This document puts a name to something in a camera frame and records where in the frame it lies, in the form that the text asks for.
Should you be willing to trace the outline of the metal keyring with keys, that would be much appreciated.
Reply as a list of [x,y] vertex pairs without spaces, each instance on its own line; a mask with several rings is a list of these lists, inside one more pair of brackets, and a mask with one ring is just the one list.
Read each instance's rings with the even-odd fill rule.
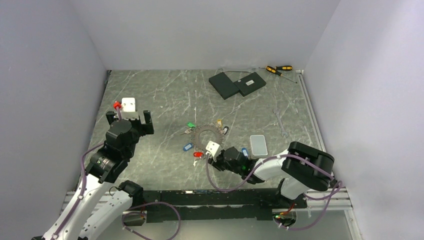
[[186,136],[189,138],[188,143],[183,147],[183,150],[195,150],[196,152],[205,153],[210,141],[221,145],[229,129],[230,128],[228,126],[223,125],[221,119],[218,119],[215,122],[202,124],[188,122],[186,124],[186,129],[179,134],[180,136]]

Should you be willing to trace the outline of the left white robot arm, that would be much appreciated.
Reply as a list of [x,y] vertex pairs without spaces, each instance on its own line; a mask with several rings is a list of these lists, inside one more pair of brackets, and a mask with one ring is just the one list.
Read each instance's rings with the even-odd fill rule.
[[144,203],[143,188],[126,180],[117,193],[95,210],[102,196],[134,156],[140,138],[154,134],[151,113],[143,111],[142,122],[137,111],[109,111],[109,130],[88,165],[82,167],[81,182],[75,194],[55,223],[37,240],[95,240],[126,209],[137,210]]

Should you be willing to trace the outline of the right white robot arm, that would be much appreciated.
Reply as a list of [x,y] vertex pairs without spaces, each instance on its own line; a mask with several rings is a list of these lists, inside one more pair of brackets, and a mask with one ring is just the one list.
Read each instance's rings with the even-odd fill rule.
[[207,164],[218,171],[239,175],[244,183],[259,184],[281,177],[275,194],[276,203],[289,207],[308,190],[324,192],[334,179],[335,158],[327,152],[293,141],[281,153],[267,158],[248,158],[235,147],[223,149],[210,141],[205,148]]

